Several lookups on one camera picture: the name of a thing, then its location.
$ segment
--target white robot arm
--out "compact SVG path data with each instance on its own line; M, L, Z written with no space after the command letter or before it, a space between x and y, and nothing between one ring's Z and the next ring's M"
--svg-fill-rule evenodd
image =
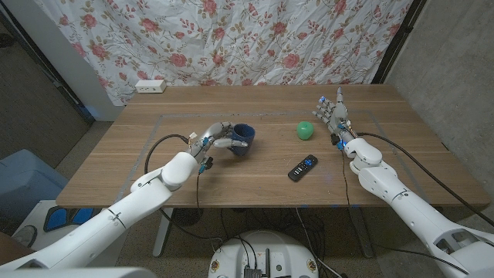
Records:
M382 153L352 131L341 88L336 105L324 97L320 103L319 111L313 114L327 124L333 144L353 158L350 168L358 175L362 187L388 203L433 256L463 270L436 261L442 272L450 278L468 274L492 276L494 235L449 221L407 188L396 171L382 160Z
M178 153L165 166L138 178L127 197L104 209L51 246L0 266L0 272L86 266L126 229L159 209L171 197L171 192L179 189L194 171L204 171L209 159L206 151L215 140L219 142L216 147L246 147L245 142L224 138L231 134L233 127L234 124L230 122L211 125L195 143L189 143L186 151Z

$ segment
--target electrical outlet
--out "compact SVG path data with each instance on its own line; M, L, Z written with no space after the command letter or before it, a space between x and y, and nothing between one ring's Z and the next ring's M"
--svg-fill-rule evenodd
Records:
M136 84L138 93L163 93L166 87L164 80L139 80Z

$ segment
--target floral curtain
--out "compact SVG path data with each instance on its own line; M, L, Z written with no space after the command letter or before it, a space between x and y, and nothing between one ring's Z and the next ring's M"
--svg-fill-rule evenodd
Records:
M411 0L35 0L115 105L168 86L369 83Z

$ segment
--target wooden table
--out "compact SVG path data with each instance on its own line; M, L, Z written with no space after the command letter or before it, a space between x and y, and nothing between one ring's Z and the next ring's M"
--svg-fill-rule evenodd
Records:
M214 166L200 177L199 205L206 207L323 207L347 205L342 155L330 143L326 125L311 111L326 96L336 100L338 86L196 86L168 87L160 94L138 94L123 110L103 139L63 189L56 203L67 208L112 205L128 194L132 182L144 173L151 145L167 134L201 134L217 121L246 123L256 135L248 155L237 158L225 149L208 152ZM439 138L387 85L342 86L355 131L380 134L414 155L426 168L473 205L486 205L489 196L448 151ZM296 135L296 125L314 125L308 141ZM459 202L439 187L400 151L374 137L365 139L383 153L384 160L413 191L433 205ZM150 169L166 164L186 145L173 138L153 153ZM319 164L301 181L287 177L308 154ZM385 206L366 192L348 167L352 205ZM165 204L195 207L195 177Z

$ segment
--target concrete wall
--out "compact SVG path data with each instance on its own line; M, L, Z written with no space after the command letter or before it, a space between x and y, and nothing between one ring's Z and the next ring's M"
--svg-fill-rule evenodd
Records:
M93 117L96 120L115 120L124 107L112 104L93 68L79 56L41 8L34 1L3 2Z
M428 1L385 83L494 197L492 1Z

